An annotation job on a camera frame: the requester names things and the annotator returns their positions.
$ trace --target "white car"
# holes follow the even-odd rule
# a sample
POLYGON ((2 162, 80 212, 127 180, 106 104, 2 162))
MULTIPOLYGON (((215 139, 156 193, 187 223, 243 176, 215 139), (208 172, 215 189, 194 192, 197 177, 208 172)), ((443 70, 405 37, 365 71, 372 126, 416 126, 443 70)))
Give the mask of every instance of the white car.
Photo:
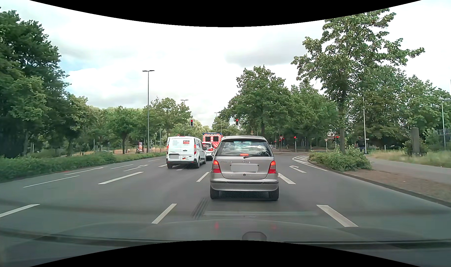
POLYGON ((192 164, 198 169, 205 164, 205 149, 201 139, 194 136, 172 136, 166 147, 166 164, 168 169, 174 165, 192 164))
POLYGON ((212 142, 202 142, 202 145, 206 148, 205 159, 211 161, 214 157, 212 155, 212 152, 215 152, 214 145, 212 144, 212 142))

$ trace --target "silver hatchback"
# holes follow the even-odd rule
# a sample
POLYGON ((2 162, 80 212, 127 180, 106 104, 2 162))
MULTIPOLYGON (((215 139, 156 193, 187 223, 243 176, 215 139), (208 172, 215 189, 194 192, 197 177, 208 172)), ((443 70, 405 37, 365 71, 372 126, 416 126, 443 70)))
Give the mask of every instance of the silver hatchback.
POLYGON ((275 157, 264 137, 223 137, 213 156, 211 199, 221 191, 267 191, 269 199, 278 199, 275 157))

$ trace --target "hedge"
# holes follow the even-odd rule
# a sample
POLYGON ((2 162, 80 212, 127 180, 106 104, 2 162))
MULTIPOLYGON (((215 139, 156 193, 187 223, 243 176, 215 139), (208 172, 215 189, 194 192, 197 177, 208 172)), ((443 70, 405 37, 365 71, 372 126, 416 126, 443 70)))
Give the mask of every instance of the hedge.
POLYGON ((371 162, 364 153, 352 146, 346 149, 346 154, 342 154, 339 149, 328 153, 314 152, 309 155, 309 160, 341 172, 372 168, 371 162))
POLYGON ((35 158, 26 156, 8 159, 0 157, 0 182, 34 175, 71 171, 86 167, 95 167, 116 162, 135 161, 164 155, 166 155, 164 152, 153 152, 125 155, 94 153, 84 156, 58 158, 35 158))

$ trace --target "white van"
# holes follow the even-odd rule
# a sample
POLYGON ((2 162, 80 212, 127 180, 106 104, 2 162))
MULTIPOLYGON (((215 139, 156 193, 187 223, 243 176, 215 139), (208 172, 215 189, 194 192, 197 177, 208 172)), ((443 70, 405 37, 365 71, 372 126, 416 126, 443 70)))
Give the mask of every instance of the white van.
POLYGON ((201 139, 194 136, 172 136, 166 147, 166 164, 168 169, 174 165, 192 164, 198 169, 205 164, 205 149, 201 139))

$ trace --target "license plate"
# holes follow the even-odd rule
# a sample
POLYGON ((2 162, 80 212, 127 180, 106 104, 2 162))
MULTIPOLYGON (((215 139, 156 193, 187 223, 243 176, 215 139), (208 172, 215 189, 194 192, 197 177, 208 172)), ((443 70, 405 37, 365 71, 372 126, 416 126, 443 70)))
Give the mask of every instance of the license plate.
POLYGON ((230 170, 233 173, 256 173, 258 171, 257 164, 232 164, 230 170))

